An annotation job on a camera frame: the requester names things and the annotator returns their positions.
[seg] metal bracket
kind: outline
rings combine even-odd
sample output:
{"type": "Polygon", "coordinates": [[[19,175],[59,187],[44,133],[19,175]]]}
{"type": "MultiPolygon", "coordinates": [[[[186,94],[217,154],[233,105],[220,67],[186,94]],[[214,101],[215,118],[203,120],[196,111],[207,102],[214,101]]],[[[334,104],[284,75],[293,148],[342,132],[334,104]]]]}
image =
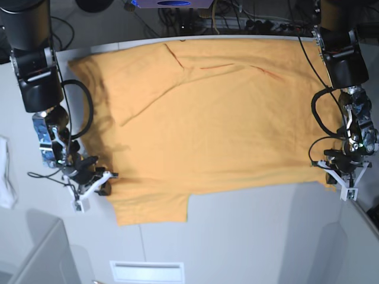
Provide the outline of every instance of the metal bracket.
{"type": "Polygon", "coordinates": [[[338,184],[342,186],[341,189],[341,199],[343,201],[347,201],[352,199],[356,201],[358,197],[358,183],[362,179],[363,174],[366,172],[369,162],[363,162],[363,169],[359,173],[359,176],[355,179],[354,186],[351,188],[349,182],[344,181],[334,170],[326,169],[329,168],[325,161],[318,161],[317,164],[322,168],[325,168],[324,171],[333,176],[333,178],[337,181],[338,184]]]}
{"type": "Polygon", "coordinates": [[[63,142],[60,137],[59,137],[59,133],[58,133],[58,128],[56,126],[54,126],[52,128],[53,130],[53,133],[54,133],[54,137],[55,137],[55,141],[57,141],[61,146],[62,146],[62,156],[63,156],[63,161],[64,161],[64,164],[66,164],[67,162],[67,145],[65,144],[65,142],[63,142]]]}
{"type": "MultiPolygon", "coordinates": [[[[74,198],[74,200],[71,202],[73,210],[75,212],[83,212],[83,213],[88,211],[90,209],[89,200],[88,200],[89,196],[95,191],[99,190],[103,184],[105,184],[109,179],[113,177],[114,175],[111,172],[104,172],[100,179],[96,180],[83,195],[79,196],[80,197],[79,200],[75,200],[75,196],[71,188],[68,187],[70,194],[74,198]]],[[[69,177],[64,175],[63,178],[65,182],[68,183],[69,177]]]]}

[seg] air vent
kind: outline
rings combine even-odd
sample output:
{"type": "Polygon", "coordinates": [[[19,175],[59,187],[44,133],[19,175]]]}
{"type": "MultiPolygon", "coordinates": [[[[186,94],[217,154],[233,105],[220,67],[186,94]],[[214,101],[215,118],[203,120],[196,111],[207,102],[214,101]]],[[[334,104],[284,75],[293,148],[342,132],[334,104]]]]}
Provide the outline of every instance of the air vent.
{"type": "Polygon", "coordinates": [[[183,263],[110,262],[116,282],[184,284],[183,263]]]}

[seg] white plastic mount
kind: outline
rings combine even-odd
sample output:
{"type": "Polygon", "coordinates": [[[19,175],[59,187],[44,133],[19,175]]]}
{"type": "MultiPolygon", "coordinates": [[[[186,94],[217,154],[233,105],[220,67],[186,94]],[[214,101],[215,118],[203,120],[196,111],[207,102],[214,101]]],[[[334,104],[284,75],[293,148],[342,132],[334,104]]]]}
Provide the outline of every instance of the white plastic mount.
{"type": "Polygon", "coordinates": [[[362,179],[363,174],[366,172],[368,165],[370,164],[369,162],[363,162],[363,168],[355,180],[354,186],[352,188],[350,187],[349,181],[343,180],[333,169],[326,169],[329,167],[325,161],[318,161],[317,164],[322,168],[325,168],[324,171],[333,176],[337,183],[341,185],[341,199],[343,201],[347,201],[349,199],[356,201],[358,197],[358,183],[362,179]]]}
{"type": "MultiPolygon", "coordinates": [[[[68,183],[69,178],[67,176],[63,176],[64,180],[66,183],[68,183]]],[[[104,172],[102,174],[102,177],[95,181],[89,189],[83,194],[80,195],[79,200],[75,200],[75,195],[72,192],[72,189],[70,186],[68,186],[68,190],[72,197],[74,198],[73,201],[71,201],[71,206],[75,212],[87,212],[90,209],[90,204],[89,204],[89,196],[93,194],[95,191],[99,190],[100,187],[105,184],[109,179],[113,178],[113,174],[111,172],[104,172]]]]}

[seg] screw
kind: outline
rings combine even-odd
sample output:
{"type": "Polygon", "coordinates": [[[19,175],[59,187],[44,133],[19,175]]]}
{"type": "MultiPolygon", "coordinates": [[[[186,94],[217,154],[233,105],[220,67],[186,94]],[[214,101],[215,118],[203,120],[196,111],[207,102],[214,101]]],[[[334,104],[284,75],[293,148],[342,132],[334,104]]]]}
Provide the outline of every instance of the screw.
{"type": "Polygon", "coordinates": [[[350,152],[355,152],[358,149],[358,143],[354,143],[350,146],[350,152]]]}
{"type": "Polygon", "coordinates": [[[367,145],[367,151],[368,152],[372,152],[373,150],[374,150],[374,145],[372,145],[372,144],[367,145]]]}
{"type": "Polygon", "coordinates": [[[348,191],[348,199],[354,199],[354,197],[355,197],[355,191],[353,190],[348,191]]]}

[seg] white cloth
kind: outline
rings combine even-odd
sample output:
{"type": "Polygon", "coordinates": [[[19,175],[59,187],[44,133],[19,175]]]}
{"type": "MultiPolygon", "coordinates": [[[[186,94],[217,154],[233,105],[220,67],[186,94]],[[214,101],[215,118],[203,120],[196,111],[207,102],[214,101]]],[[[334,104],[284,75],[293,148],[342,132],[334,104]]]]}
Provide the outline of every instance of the white cloth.
{"type": "Polygon", "coordinates": [[[9,183],[9,151],[7,140],[0,136],[0,206],[11,209],[17,195],[9,183]]]}

